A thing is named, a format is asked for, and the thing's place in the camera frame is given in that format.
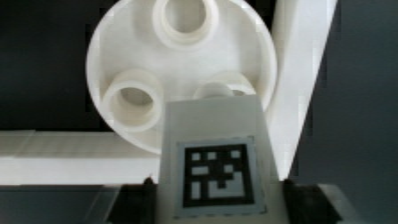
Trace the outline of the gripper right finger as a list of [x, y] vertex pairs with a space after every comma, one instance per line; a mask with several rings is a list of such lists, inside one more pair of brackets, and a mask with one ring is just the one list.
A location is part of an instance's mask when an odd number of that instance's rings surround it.
[[342, 218], [315, 185], [299, 185], [285, 179], [282, 195], [289, 224], [337, 224]]

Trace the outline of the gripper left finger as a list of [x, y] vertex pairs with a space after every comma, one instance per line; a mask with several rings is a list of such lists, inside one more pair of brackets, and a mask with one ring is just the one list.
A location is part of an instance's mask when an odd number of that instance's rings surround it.
[[140, 184], [120, 187], [106, 224], [154, 224], [156, 184], [147, 177]]

